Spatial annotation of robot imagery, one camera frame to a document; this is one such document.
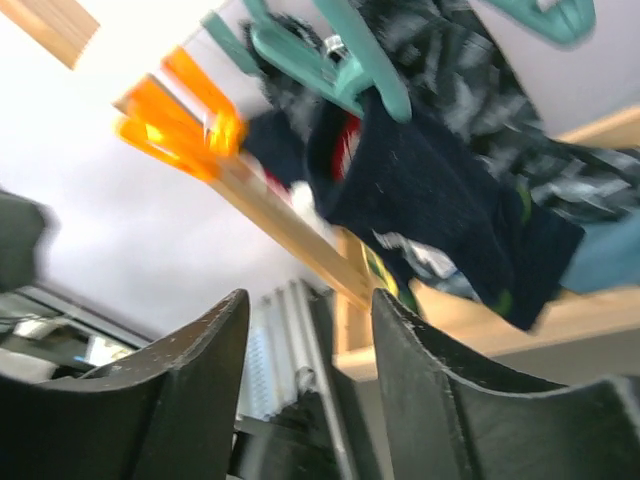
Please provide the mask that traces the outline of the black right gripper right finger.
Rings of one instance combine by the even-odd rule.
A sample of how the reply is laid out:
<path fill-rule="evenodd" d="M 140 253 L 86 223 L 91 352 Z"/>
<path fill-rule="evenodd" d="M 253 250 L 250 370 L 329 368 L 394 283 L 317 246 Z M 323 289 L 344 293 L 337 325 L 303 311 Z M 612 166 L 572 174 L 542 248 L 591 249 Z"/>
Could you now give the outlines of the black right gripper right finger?
<path fill-rule="evenodd" d="M 376 290 L 372 323 L 399 479 L 635 479 L 639 380 L 566 386 L 495 362 Z"/>

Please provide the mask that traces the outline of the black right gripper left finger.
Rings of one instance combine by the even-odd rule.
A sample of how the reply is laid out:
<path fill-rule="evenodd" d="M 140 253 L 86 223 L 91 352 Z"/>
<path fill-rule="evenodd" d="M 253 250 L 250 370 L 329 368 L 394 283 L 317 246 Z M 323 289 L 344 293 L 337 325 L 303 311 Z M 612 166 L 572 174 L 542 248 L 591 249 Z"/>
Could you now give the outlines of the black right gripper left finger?
<path fill-rule="evenodd" d="M 223 479 L 250 316 L 238 289 L 80 378 L 1 378 L 4 479 Z"/>

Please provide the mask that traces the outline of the navy sock with yellow tag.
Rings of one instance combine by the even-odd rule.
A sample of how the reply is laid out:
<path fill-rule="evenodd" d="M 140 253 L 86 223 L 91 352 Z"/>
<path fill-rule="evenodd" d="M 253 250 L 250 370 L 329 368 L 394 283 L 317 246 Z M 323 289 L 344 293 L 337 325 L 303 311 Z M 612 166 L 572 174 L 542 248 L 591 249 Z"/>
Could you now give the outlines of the navy sock with yellow tag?
<path fill-rule="evenodd" d="M 331 236 L 330 225 L 315 210 L 310 185 L 304 178 L 304 143 L 284 112 L 271 110 L 249 120 L 244 149 L 260 164 L 259 176 L 314 231 Z"/>

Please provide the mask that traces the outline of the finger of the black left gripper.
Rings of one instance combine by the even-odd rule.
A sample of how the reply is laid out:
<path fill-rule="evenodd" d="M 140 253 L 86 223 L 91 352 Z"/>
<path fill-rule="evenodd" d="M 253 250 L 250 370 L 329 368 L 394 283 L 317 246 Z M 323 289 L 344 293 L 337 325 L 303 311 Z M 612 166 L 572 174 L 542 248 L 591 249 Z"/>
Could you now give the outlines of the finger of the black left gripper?
<path fill-rule="evenodd" d="M 36 282 L 43 267 L 44 246 L 54 227 L 45 205 L 1 190 L 1 292 Z"/>

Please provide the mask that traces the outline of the teal clothes clip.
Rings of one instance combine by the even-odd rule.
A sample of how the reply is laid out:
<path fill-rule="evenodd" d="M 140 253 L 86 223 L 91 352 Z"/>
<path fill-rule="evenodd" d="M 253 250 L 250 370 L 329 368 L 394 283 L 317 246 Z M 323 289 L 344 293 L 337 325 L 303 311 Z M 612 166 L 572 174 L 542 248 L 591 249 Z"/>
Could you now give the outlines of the teal clothes clip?
<path fill-rule="evenodd" d="M 356 9 L 346 1 L 317 1 L 334 35 L 321 49 L 278 23 L 264 1 L 245 3 L 253 17 L 251 39 L 271 65 L 324 99 L 361 117 L 361 93 L 378 90 L 388 114 L 400 123 L 412 117 L 405 84 Z"/>

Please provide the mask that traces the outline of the teal blue garment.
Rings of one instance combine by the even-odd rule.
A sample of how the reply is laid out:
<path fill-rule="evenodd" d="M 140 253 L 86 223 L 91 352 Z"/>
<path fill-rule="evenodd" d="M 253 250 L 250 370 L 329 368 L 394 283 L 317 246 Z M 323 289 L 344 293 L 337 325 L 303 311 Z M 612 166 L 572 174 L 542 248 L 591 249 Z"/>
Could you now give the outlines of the teal blue garment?
<path fill-rule="evenodd" d="M 583 226 L 585 236 L 561 285 L 578 294 L 639 285 L 639 210 Z"/>

